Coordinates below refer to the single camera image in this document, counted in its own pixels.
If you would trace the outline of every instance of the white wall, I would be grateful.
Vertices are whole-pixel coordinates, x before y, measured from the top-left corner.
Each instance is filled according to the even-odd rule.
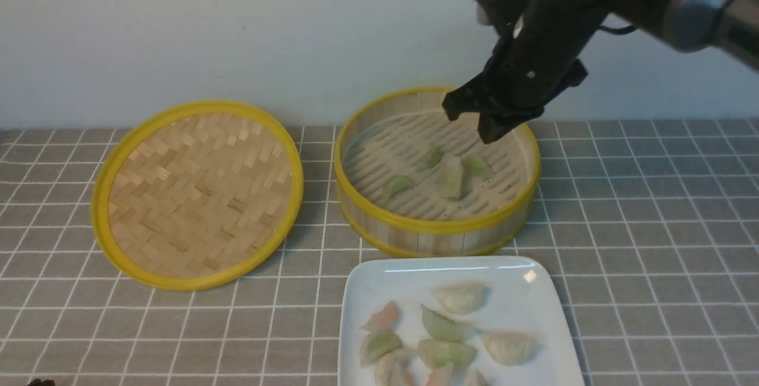
[[[463,84],[496,37],[472,0],[0,0],[0,127],[124,126],[231,98],[292,124]],[[599,34],[548,117],[759,115],[759,79],[715,50]]]

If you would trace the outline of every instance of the white plate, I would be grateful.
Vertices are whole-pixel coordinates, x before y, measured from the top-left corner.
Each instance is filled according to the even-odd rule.
[[[486,329],[519,330],[533,334],[543,348],[528,364],[507,367],[490,359],[479,337],[466,343],[477,348],[471,365],[490,381],[490,386],[583,386],[580,364],[572,344],[564,312],[548,272],[526,257],[443,257],[442,259],[395,259],[358,265],[347,278],[342,303],[338,386],[372,386],[374,365],[362,369],[358,362],[361,340],[359,328],[372,313],[395,300],[401,308],[396,333],[406,347],[415,349],[428,338],[421,324],[420,303],[435,310],[442,308],[431,294],[440,286],[481,281],[490,287],[483,308],[466,319]],[[429,370],[419,358],[409,366],[416,384],[423,386]],[[463,384],[464,373],[452,385]]]

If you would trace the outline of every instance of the dumpling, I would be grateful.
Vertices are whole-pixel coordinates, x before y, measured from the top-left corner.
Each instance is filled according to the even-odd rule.
[[[435,298],[453,315],[467,315],[485,304],[486,291],[482,283],[464,283],[437,289]]]
[[[440,149],[438,146],[436,146],[436,148],[429,149],[428,153],[425,155],[425,158],[422,159],[422,164],[420,165],[419,169],[431,170],[440,162],[440,159],[442,159],[442,154],[442,149]]]
[[[401,342],[401,338],[392,331],[371,333],[364,337],[363,342],[361,342],[361,352],[359,354],[361,366],[366,367],[380,356],[402,347],[403,342]]]
[[[453,362],[448,362],[444,366],[432,370],[429,373],[426,386],[451,386],[451,376],[453,375]]]
[[[391,301],[385,305],[382,310],[372,315],[372,317],[369,318],[369,321],[361,326],[361,329],[370,333],[390,331],[396,327],[399,315],[400,311],[398,310],[398,303]]]
[[[493,170],[490,169],[490,165],[487,164],[485,159],[478,154],[471,154],[464,158],[464,168],[469,175],[474,177],[480,177],[482,180],[488,180],[493,175]]]
[[[393,369],[390,372],[388,386],[414,386],[414,379],[406,367],[396,362],[393,364]]]
[[[477,349],[462,343],[426,339],[419,342],[419,356],[428,369],[444,367],[450,362],[453,371],[466,370],[477,356]]]
[[[464,167],[460,157],[447,157],[442,160],[439,193],[447,199],[459,199],[463,193]]]
[[[487,380],[480,370],[474,370],[467,376],[467,386],[487,386]]]
[[[400,364],[405,368],[409,361],[414,359],[416,352],[410,349],[398,349],[388,352],[380,357],[377,366],[374,367],[374,384],[377,386],[390,386],[390,375],[393,374],[393,368]]]
[[[520,365],[535,356],[539,342],[529,335],[515,331],[482,333],[482,343],[493,361],[504,365]]]
[[[385,193],[385,198],[390,199],[396,193],[401,193],[414,186],[414,181],[408,176],[393,176],[385,181],[382,191]]]
[[[468,322],[454,321],[422,305],[422,325],[433,339],[461,341],[474,331]]]

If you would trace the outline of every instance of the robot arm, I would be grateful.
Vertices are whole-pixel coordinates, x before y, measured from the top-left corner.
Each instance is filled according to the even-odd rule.
[[[597,30],[636,27],[688,53],[717,46],[759,70],[759,0],[475,0],[495,27],[493,56],[442,105],[450,120],[480,113],[485,143],[542,115],[543,107],[588,75],[578,56]],[[602,26],[615,13],[633,25]]]

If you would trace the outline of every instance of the yellow rim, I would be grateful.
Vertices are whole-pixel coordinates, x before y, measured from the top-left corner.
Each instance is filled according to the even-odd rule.
[[[508,235],[507,237],[503,238],[502,240],[499,240],[495,244],[483,248],[479,251],[473,251],[472,253],[464,253],[464,254],[446,254],[445,256],[433,256],[433,254],[419,254],[419,253],[412,253],[411,251],[404,251],[400,248],[395,248],[393,246],[387,245],[387,243],[383,243],[382,241],[378,240],[375,237],[372,237],[372,235],[369,235],[366,230],[363,229],[363,227],[358,226],[358,223],[350,216],[350,213],[345,210],[341,197],[338,196],[338,202],[340,203],[340,208],[342,209],[343,216],[345,216],[345,221],[350,225],[350,227],[355,230],[356,233],[358,233],[359,237],[363,238],[366,242],[369,242],[371,245],[375,246],[379,251],[382,251],[383,253],[390,254],[393,257],[403,257],[404,259],[413,259],[414,257],[462,257],[462,256],[487,256],[488,254],[493,254],[496,251],[499,250],[499,248],[502,248],[504,245],[509,243],[510,240],[513,240],[514,237],[520,232],[521,228],[524,226],[524,221],[521,222],[519,227],[512,233],[511,235]],[[532,210],[532,202],[530,202],[530,206],[528,207],[528,210],[524,216],[526,219],[530,215],[530,211]]]
[[[511,216],[518,208],[520,208],[526,200],[528,200],[532,194],[534,194],[535,187],[537,186],[537,178],[540,176],[540,149],[537,146],[537,141],[535,140],[535,136],[533,135],[530,127],[527,126],[527,124],[522,124],[519,127],[522,129],[522,131],[526,132],[530,137],[530,143],[534,148],[535,153],[537,156],[535,157],[535,174],[530,178],[530,181],[526,188],[517,195],[517,197],[512,201],[511,204],[505,206],[504,208],[501,208],[500,210],[494,211],[493,213],[487,213],[482,216],[475,216],[475,218],[466,219],[465,221],[424,221],[423,219],[412,219],[412,218],[405,218],[404,216],[399,216],[396,213],[391,213],[388,210],[384,210],[383,208],[377,207],[377,205],[372,204],[369,202],[368,199],[363,197],[355,188],[353,188],[352,184],[349,180],[347,180],[347,176],[345,175],[345,172],[342,169],[342,159],[340,157],[341,154],[341,148],[343,145],[343,138],[345,137],[345,132],[347,129],[353,124],[353,122],[364,112],[369,110],[371,107],[376,106],[377,104],[383,103],[387,100],[401,97],[407,94],[414,94],[415,92],[450,92],[453,91],[453,88],[447,88],[447,87],[424,87],[424,88],[412,88],[406,91],[400,91],[400,92],[394,92],[393,94],[389,94],[385,97],[379,98],[377,100],[374,100],[373,102],[366,105],[364,108],[359,110],[355,115],[350,117],[349,121],[345,123],[345,125],[340,130],[340,134],[337,138],[336,146],[334,146],[334,172],[337,174],[337,181],[340,184],[340,187],[342,191],[347,195],[347,197],[353,202],[353,204],[358,205],[358,208],[360,208],[364,213],[369,214],[369,216],[372,216],[375,219],[379,219],[379,221],[383,221],[384,223],[387,223],[391,227],[395,227],[397,229],[403,229],[403,230],[409,230],[410,232],[417,232],[417,233],[433,233],[433,234],[457,234],[457,233],[466,233],[471,232],[472,230],[478,230],[478,229],[485,229],[487,227],[495,226],[498,223],[501,223],[504,221],[504,219]]]
[[[285,152],[290,159],[290,164],[292,164],[293,189],[290,194],[287,213],[283,216],[279,227],[276,228],[271,237],[269,237],[264,245],[261,246],[253,256],[247,260],[239,262],[239,264],[236,264],[233,267],[223,270],[223,272],[193,279],[178,279],[155,275],[155,273],[147,272],[129,260],[124,253],[122,253],[121,249],[116,244],[116,240],[114,240],[113,235],[111,234],[111,226],[108,219],[111,186],[113,185],[116,174],[119,172],[125,159],[127,159],[129,154],[135,150],[143,140],[152,135],[152,133],[158,131],[163,126],[167,126],[171,122],[178,121],[187,116],[202,115],[206,113],[228,113],[254,120],[266,127],[266,129],[274,134],[274,136],[277,137],[277,140],[282,143]],[[292,137],[290,137],[290,134],[285,130],[285,127],[277,122],[273,116],[263,110],[244,103],[228,100],[206,100],[173,107],[165,112],[159,113],[151,119],[148,119],[143,124],[136,127],[136,129],[129,132],[116,146],[116,149],[109,154],[108,159],[106,159],[106,162],[103,165],[103,170],[100,172],[100,175],[95,182],[90,215],[92,216],[93,231],[100,244],[100,248],[103,249],[103,253],[105,253],[111,263],[116,265],[116,267],[121,269],[124,273],[127,273],[127,275],[135,280],[149,286],[169,289],[169,291],[196,291],[197,289],[208,289],[235,280],[253,270],[265,259],[268,259],[277,247],[279,247],[279,244],[285,239],[287,233],[292,229],[292,225],[295,224],[295,218],[298,216],[298,210],[301,207],[301,200],[303,199],[303,185],[303,165],[298,156],[298,148],[296,148],[295,142],[293,142]]]

